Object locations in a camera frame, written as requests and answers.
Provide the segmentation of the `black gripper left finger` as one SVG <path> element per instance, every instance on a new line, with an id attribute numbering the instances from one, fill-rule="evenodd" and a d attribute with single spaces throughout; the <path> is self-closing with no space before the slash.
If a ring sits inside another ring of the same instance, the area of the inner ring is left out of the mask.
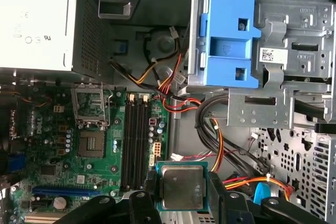
<path id="1" fill-rule="evenodd" d="M 158 195 L 157 173 L 148 173 L 143 190 L 131 191 L 120 202 L 97 196 L 64 216 L 64 223 L 157 223 L 154 198 Z"/>

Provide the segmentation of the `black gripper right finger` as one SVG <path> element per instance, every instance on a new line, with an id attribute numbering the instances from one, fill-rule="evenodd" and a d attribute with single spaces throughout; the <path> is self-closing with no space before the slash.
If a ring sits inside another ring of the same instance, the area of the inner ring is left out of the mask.
<path id="1" fill-rule="evenodd" d="M 226 190 L 213 172 L 209 173 L 209 209 L 215 223 L 326 223 L 283 198 L 268 197 L 255 204 Z"/>

